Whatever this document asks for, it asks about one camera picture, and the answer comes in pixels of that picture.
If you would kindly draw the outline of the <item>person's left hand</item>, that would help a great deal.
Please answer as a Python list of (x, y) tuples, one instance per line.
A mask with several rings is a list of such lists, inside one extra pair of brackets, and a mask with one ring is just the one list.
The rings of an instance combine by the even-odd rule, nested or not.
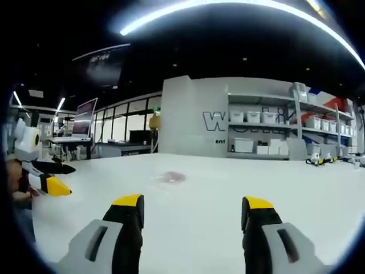
[(22, 166), (16, 160), (6, 161), (8, 174), (7, 183), (15, 202), (29, 202), (32, 199), (31, 193), (22, 188)]

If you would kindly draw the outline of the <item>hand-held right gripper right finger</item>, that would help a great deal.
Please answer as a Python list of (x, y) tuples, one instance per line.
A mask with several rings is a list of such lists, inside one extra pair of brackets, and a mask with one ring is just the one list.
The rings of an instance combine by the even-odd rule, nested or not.
[(313, 242), (265, 199), (242, 198), (241, 230), (246, 273), (326, 272)]

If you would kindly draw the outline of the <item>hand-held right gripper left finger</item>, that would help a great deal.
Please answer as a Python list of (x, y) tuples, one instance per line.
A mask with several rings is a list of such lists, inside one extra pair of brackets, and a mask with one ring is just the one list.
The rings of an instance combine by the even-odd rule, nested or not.
[(139, 273), (144, 195), (122, 196), (70, 241), (56, 273)]

